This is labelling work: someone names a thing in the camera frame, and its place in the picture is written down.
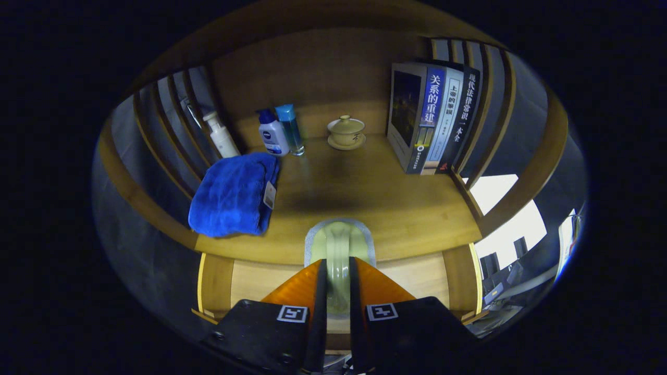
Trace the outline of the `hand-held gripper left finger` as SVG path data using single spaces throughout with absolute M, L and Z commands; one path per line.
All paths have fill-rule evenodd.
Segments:
M 303 268 L 261 301 L 241 299 L 203 347 L 245 374 L 310 374 L 324 367 L 327 262 Z

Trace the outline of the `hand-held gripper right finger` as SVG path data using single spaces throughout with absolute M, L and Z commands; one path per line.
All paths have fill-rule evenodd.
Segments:
M 479 346 L 436 297 L 414 297 L 356 257 L 349 276 L 355 374 L 451 374 Z

